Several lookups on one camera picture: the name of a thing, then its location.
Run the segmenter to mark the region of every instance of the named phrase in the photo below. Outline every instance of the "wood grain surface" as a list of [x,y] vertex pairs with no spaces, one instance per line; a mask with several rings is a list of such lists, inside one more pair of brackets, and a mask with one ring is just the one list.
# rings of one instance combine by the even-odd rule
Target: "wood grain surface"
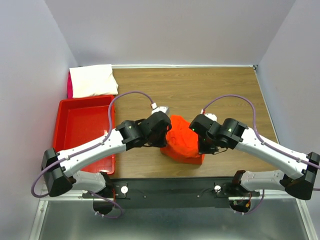
[[[212,99],[224,94],[238,94],[250,99],[256,107],[259,133],[276,140],[270,118],[252,68],[136,68],[114,69],[119,93],[144,91],[158,106],[169,106],[171,115],[192,121]],[[124,120],[147,118],[149,100],[139,94],[124,96],[115,102],[116,124]],[[234,118],[252,127],[253,113],[243,100],[226,97],[211,105],[221,124]],[[233,176],[237,170],[253,172],[275,168],[238,150],[229,149],[218,155],[206,155],[202,165],[178,163],[155,147],[134,148],[116,156],[113,178],[162,178]]]

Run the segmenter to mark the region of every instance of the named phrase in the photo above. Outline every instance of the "white cloth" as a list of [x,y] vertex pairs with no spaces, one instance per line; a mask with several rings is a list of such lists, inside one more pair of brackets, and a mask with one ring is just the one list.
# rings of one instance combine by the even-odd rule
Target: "white cloth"
[[118,94],[111,64],[73,67],[69,70],[74,99]]

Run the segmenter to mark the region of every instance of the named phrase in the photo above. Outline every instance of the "cable connector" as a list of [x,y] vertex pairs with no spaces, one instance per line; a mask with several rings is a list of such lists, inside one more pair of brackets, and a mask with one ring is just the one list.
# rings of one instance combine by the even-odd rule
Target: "cable connector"
[[152,108],[152,110],[155,110],[157,108],[157,104],[155,102],[151,103],[151,108]]

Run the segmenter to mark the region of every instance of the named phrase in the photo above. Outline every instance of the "red plastic bin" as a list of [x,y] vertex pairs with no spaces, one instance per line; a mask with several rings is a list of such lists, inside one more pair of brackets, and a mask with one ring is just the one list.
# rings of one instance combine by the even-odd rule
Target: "red plastic bin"
[[[109,131],[108,107],[113,95],[72,98],[60,101],[55,122],[53,147],[67,150],[92,141]],[[115,106],[111,109],[112,126],[115,126]],[[97,173],[115,172],[115,154],[96,161],[82,171]]]

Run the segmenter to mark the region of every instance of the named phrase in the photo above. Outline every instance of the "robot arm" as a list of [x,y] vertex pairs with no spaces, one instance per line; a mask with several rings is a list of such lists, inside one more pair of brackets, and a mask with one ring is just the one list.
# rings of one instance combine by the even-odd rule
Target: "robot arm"
[[80,170],[106,156],[132,148],[165,147],[166,134],[171,129],[168,111],[168,107],[160,106],[154,109],[147,119],[126,120],[114,128],[107,139],[106,136],[101,136],[81,146],[60,152],[56,152],[54,148],[46,150],[42,170],[56,161],[63,160],[43,175],[49,196],[60,196],[71,189],[92,191],[102,196],[110,195],[113,187],[106,173]]
[[217,154],[220,148],[237,149],[279,169],[267,172],[237,171],[232,183],[226,186],[228,189],[223,189],[225,192],[239,195],[254,190],[269,189],[286,191],[293,197],[303,200],[311,198],[317,169],[277,152],[266,144],[316,165],[319,165],[320,155],[314,152],[308,155],[296,152],[262,136],[264,142],[261,142],[254,130],[247,125],[232,118],[227,118],[220,125],[217,117],[210,113],[199,114],[189,128],[198,134],[200,154]]

